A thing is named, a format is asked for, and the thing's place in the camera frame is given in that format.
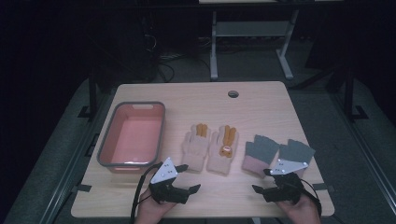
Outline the beige glove with bear face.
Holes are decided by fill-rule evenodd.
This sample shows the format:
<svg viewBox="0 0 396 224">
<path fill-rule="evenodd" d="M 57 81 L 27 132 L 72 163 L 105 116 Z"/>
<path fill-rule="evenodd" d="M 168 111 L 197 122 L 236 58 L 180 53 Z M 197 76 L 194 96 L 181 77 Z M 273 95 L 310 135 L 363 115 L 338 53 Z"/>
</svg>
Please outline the beige glove with bear face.
<svg viewBox="0 0 396 224">
<path fill-rule="evenodd" d="M 212 133 L 206 169 L 209 172 L 227 175 L 236 155 L 239 133 L 235 127 L 221 126 Z"/>
</svg>

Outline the grey metal rail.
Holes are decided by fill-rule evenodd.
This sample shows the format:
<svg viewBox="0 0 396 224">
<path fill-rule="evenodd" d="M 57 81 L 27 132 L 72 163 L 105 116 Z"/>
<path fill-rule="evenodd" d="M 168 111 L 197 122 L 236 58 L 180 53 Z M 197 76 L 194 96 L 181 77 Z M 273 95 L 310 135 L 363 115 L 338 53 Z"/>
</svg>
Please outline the grey metal rail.
<svg viewBox="0 0 396 224">
<path fill-rule="evenodd" d="M 91 117 L 84 98 L 72 99 L 71 105 L 62 116 L 59 127 L 53 133 L 45 155 L 45 165 L 50 168 L 50 180 L 55 181 L 49 201 L 39 219 L 39 224 L 53 224 L 64 204 L 73 194 L 84 176 L 106 113 L 114 98 L 113 94 L 99 94 L 98 111 Z"/>
<path fill-rule="evenodd" d="M 345 123 L 346 128 L 358 145 L 361 155 L 367 163 L 368 169 L 370 170 L 375 183 L 381 190 L 387 204 L 392 210 L 392 213 L 396 216 L 396 187 L 391 184 L 391 181 L 384 169 L 381 167 L 379 160 L 375 157 L 373 149 L 363 137 L 362 132 L 357 126 L 358 121 L 368 120 L 368 115 L 360 105 L 353 105 L 351 109 L 352 114 L 348 115 L 344 109 L 344 102 L 341 97 L 337 94 L 331 94 L 330 97 L 338 114 Z"/>
</svg>

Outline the person's left hand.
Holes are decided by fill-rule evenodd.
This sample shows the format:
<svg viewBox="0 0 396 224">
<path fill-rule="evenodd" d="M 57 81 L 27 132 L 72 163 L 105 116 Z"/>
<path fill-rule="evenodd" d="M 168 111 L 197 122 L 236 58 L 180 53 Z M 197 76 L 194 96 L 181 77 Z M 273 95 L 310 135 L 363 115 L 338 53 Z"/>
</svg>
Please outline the person's left hand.
<svg viewBox="0 0 396 224">
<path fill-rule="evenodd" d="M 140 195 L 134 224 L 158 224 L 163 216 L 176 205 L 176 203 L 168 202 L 157 203 L 152 199 L 150 190 L 146 189 Z"/>
</svg>

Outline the grey pink fingerless glove with label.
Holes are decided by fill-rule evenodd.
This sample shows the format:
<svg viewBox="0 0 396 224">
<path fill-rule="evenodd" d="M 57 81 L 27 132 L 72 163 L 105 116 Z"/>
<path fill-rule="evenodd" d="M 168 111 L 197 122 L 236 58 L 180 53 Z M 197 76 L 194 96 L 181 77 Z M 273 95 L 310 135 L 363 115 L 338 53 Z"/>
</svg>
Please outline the grey pink fingerless glove with label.
<svg viewBox="0 0 396 224">
<path fill-rule="evenodd" d="M 278 158 L 273 171 L 276 175 L 295 173 L 302 177 L 315 152 L 310 146 L 290 139 L 286 145 L 279 147 Z"/>
</svg>

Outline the grey metal desk frame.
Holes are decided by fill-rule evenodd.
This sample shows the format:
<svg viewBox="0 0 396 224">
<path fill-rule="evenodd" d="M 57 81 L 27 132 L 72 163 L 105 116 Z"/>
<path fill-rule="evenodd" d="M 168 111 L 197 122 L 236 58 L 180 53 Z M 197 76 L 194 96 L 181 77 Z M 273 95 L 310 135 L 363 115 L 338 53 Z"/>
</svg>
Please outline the grey metal desk frame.
<svg viewBox="0 0 396 224">
<path fill-rule="evenodd" d="M 217 12 L 212 13 L 211 51 L 210 51 L 210 79 L 217 80 L 217 39 L 219 37 L 283 37 L 284 43 L 276 50 L 276 57 L 281 65 L 285 79 L 294 78 L 290 70 L 286 53 L 299 15 L 293 10 L 288 21 L 219 21 Z"/>
</svg>

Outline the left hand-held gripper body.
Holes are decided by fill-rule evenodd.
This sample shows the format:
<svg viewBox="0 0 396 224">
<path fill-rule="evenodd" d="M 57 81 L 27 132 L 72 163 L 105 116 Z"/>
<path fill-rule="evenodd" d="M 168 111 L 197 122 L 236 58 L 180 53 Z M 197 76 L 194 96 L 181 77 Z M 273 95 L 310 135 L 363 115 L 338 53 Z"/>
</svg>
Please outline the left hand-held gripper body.
<svg viewBox="0 0 396 224">
<path fill-rule="evenodd" d="M 173 161 L 167 158 L 149 181 L 148 187 L 154 201 L 182 204 L 187 202 L 190 196 L 187 190 L 173 186 L 178 174 Z"/>
</svg>

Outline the grey and pink fingerless glove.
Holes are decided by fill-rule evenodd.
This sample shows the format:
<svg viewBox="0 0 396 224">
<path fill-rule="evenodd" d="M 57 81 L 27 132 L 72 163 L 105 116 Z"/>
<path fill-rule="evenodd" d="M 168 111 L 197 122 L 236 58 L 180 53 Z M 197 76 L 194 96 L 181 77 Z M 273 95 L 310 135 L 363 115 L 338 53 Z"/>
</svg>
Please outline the grey and pink fingerless glove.
<svg viewBox="0 0 396 224">
<path fill-rule="evenodd" d="M 268 169 L 276 153 L 279 144 L 262 135 L 255 135 L 253 142 L 246 142 L 246 152 L 242 163 L 242 169 L 251 172 L 260 178 L 265 178 L 264 169 Z"/>
</svg>

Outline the pink basin with grey rim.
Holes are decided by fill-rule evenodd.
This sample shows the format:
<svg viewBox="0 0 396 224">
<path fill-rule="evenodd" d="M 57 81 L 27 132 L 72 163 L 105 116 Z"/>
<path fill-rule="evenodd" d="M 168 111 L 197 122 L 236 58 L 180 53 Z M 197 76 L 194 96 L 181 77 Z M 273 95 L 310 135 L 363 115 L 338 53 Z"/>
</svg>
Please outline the pink basin with grey rim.
<svg viewBox="0 0 396 224">
<path fill-rule="evenodd" d="M 122 102 L 115 106 L 97 153 L 113 173 L 141 172 L 160 157 L 165 119 L 161 102 Z"/>
</svg>

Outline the beige glove with orange fingers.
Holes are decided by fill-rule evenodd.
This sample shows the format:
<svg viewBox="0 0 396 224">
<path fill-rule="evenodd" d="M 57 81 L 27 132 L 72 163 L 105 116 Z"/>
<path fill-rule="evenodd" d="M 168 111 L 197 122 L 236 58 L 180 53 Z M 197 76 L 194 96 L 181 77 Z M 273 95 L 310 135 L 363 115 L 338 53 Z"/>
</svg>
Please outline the beige glove with orange fingers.
<svg viewBox="0 0 396 224">
<path fill-rule="evenodd" d="M 182 143 L 182 163 L 187 164 L 189 170 L 194 172 L 203 170 L 210 134 L 210 129 L 203 123 L 192 125 L 191 130 L 186 133 Z"/>
</svg>

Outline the black metal stand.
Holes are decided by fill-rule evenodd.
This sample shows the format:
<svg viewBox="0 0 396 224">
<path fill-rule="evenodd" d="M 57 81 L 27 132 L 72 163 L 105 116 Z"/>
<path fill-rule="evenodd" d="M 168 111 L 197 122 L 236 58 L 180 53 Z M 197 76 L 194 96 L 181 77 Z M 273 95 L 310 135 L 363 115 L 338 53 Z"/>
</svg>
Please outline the black metal stand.
<svg viewBox="0 0 396 224">
<path fill-rule="evenodd" d="M 356 119 L 368 119 L 367 114 L 360 105 L 353 105 L 354 95 L 354 73 L 350 67 L 346 70 L 344 113 L 347 119 L 354 122 Z"/>
<path fill-rule="evenodd" d="M 97 87 L 96 87 L 94 70 L 92 70 L 89 73 L 88 85 L 89 85 L 89 104 L 84 105 L 80 109 L 78 113 L 78 117 L 92 121 L 95 118 L 97 112 Z"/>
</svg>

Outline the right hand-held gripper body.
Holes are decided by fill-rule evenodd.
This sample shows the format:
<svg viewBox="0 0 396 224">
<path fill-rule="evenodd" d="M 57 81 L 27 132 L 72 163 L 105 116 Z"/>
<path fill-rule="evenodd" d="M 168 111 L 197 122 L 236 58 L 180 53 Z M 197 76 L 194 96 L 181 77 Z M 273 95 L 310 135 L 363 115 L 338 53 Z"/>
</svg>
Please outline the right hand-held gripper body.
<svg viewBox="0 0 396 224">
<path fill-rule="evenodd" d="M 276 165 L 271 169 L 264 169 L 267 176 L 275 180 L 274 188 L 264 189 L 263 198 L 267 202 L 292 201 L 297 203 L 300 200 L 301 190 L 304 188 L 300 177 L 296 171 L 308 167 L 307 162 L 287 161 L 278 159 Z"/>
</svg>

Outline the person's right hand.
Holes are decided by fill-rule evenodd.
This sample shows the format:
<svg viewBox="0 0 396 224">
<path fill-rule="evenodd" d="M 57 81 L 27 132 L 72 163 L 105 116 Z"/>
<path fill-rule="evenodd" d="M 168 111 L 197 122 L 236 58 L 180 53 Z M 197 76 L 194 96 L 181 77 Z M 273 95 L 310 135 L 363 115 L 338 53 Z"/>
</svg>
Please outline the person's right hand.
<svg viewBox="0 0 396 224">
<path fill-rule="evenodd" d="M 293 224 L 321 224 L 318 209 L 314 202 L 302 195 L 300 201 L 292 204 L 289 201 L 276 202 Z"/>
</svg>

